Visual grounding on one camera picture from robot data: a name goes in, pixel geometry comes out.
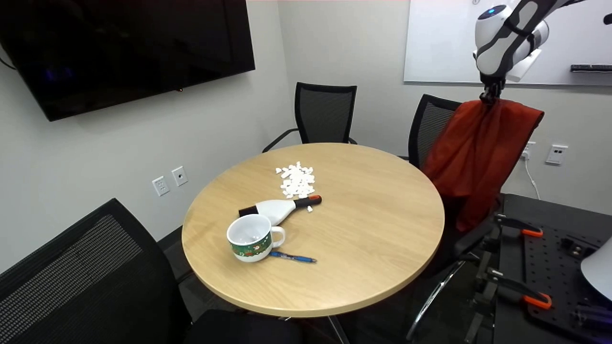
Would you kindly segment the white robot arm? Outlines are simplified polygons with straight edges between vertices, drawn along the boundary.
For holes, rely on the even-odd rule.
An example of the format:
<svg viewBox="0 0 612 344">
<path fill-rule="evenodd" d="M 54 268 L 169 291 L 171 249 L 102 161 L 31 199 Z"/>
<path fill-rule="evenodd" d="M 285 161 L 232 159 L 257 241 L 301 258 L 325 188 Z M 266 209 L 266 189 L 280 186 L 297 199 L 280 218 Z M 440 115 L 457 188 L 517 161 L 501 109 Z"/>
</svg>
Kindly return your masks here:
<svg viewBox="0 0 612 344">
<path fill-rule="evenodd" d="M 484 103 L 496 103 L 507 81 L 521 81 L 549 38 L 547 17 L 582 0 L 519 0 L 498 4 L 477 17 L 473 59 Z"/>
</svg>

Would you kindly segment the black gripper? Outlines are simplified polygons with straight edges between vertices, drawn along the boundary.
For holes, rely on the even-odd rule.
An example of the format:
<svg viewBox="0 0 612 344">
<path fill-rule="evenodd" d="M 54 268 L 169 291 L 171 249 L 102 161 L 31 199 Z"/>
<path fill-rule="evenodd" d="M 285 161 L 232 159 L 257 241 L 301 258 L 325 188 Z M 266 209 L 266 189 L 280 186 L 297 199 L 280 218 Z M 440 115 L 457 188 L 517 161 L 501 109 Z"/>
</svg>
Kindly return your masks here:
<svg viewBox="0 0 612 344">
<path fill-rule="evenodd" d="M 505 88 L 505 79 L 503 77 L 482 75 L 480 82 L 482 82 L 480 100 L 484 103 L 496 103 L 499 100 L 503 88 Z"/>
</svg>

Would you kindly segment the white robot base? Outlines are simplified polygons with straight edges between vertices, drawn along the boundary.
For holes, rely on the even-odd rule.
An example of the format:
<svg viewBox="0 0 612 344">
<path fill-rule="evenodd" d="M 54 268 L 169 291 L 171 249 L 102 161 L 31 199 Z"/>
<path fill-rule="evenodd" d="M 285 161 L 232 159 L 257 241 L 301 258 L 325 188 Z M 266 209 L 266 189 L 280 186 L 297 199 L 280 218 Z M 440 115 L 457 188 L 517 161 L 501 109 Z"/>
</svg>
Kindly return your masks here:
<svg viewBox="0 0 612 344">
<path fill-rule="evenodd" d="M 582 260 L 580 272 L 599 295 L 612 302 L 612 237 Z"/>
</svg>

